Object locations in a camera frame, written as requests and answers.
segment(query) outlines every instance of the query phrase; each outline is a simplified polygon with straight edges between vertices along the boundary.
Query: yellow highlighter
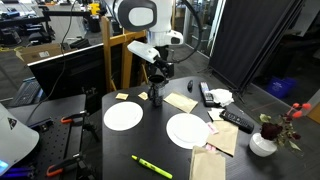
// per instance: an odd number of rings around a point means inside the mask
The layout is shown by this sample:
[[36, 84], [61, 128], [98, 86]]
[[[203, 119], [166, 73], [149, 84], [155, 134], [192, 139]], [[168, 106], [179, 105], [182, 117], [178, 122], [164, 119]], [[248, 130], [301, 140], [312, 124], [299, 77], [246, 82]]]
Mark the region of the yellow highlighter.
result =
[[149, 168], [149, 169], [151, 169], [151, 170], [153, 170], [153, 171], [161, 174], [162, 176], [164, 176], [164, 177], [166, 177], [166, 178], [168, 178], [168, 179], [172, 179], [172, 175], [171, 175], [170, 173], [168, 173], [168, 172], [166, 172], [166, 171], [158, 168], [157, 166], [149, 163], [148, 161], [143, 160], [143, 159], [141, 159], [141, 158], [138, 158], [137, 156], [134, 156], [134, 155], [132, 155], [131, 157], [132, 157], [132, 159], [134, 159], [135, 161], [138, 161], [138, 163], [140, 163], [141, 165], [143, 165], [143, 166], [145, 166], [145, 167], [147, 167], [147, 168]]

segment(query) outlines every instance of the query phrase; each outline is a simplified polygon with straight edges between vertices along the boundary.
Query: paper plate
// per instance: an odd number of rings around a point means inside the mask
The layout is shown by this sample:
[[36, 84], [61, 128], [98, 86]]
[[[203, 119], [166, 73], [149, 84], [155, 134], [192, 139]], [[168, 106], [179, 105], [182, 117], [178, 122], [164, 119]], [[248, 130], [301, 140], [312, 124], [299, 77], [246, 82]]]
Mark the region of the paper plate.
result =
[[192, 149], [195, 145], [204, 146], [206, 144], [209, 128], [198, 116], [180, 113], [169, 119], [167, 134], [176, 145]]
[[104, 114], [104, 124], [115, 131], [124, 131], [137, 125], [143, 116], [142, 108], [134, 102], [121, 102]]

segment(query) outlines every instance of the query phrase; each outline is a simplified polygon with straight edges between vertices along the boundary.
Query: remote control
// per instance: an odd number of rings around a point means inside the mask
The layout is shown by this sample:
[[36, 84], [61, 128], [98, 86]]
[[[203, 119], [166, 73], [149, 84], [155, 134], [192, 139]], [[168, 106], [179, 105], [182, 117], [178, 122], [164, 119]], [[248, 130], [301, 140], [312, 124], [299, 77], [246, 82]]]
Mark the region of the remote control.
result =
[[220, 114], [220, 117], [226, 121], [229, 121], [237, 126], [239, 126], [239, 129], [251, 134], [254, 129], [254, 124], [244, 118], [241, 118], [235, 114], [230, 113], [229, 111], [222, 111]]
[[206, 82], [200, 82], [199, 84], [203, 103], [206, 107], [213, 107], [216, 106], [216, 103], [213, 101], [213, 95], [209, 92], [209, 87]]

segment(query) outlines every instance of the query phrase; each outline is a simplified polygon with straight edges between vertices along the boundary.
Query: potted plant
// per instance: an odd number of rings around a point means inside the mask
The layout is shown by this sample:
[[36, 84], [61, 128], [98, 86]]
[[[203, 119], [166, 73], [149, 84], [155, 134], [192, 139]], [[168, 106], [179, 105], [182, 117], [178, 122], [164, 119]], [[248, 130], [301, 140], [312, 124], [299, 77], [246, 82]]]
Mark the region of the potted plant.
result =
[[271, 155], [278, 146], [290, 145], [291, 148], [301, 151], [293, 142], [299, 140], [301, 136], [294, 130], [292, 122], [302, 116], [301, 109], [310, 108], [309, 103], [302, 105], [294, 103], [287, 113], [279, 115], [277, 119], [261, 114], [260, 120], [263, 122], [261, 132], [252, 136], [249, 144], [250, 149], [261, 157]]

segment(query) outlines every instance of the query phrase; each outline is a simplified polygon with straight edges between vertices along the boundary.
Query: yellow sticky note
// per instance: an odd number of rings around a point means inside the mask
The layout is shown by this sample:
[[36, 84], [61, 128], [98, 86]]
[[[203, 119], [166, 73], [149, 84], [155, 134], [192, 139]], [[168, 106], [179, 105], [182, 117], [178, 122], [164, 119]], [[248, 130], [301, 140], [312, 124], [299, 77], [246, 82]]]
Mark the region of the yellow sticky note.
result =
[[141, 99], [147, 100], [148, 99], [148, 94], [145, 92], [142, 92], [141, 94], [138, 95]]
[[116, 96], [116, 99], [126, 100], [128, 96], [129, 94], [118, 93], [118, 95]]

